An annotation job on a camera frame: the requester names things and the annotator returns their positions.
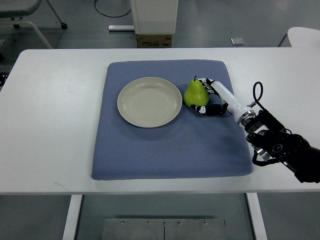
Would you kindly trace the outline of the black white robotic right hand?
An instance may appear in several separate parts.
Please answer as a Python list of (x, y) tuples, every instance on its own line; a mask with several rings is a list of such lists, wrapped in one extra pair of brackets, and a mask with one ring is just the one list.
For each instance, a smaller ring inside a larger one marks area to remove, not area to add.
[(236, 97), (219, 81), (209, 78), (197, 79), (209, 95), (216, 95), (221, 104), (192, 104), (190, 107), (204, 116), (222, 116), (226, 112), (233, 115), (234, 120), (239, 124), (249, 115), (254, 115), (251, 107), (239, 103)]

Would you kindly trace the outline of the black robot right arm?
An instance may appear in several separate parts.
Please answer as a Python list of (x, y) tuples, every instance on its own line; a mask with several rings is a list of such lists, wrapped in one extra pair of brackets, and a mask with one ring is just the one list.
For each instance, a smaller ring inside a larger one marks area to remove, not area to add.
[(253, 85), (252, 94), (252, 104), (260, 110), (257, 115), (247, 116), (241, 124), (248, 133), (246, 140), (254, 148), (253, 164), (264, 167), (282, 163), (301, 183), (319, 183), (320, 150), (301, 135), (292, 133), (261, 105), (261, 82)]

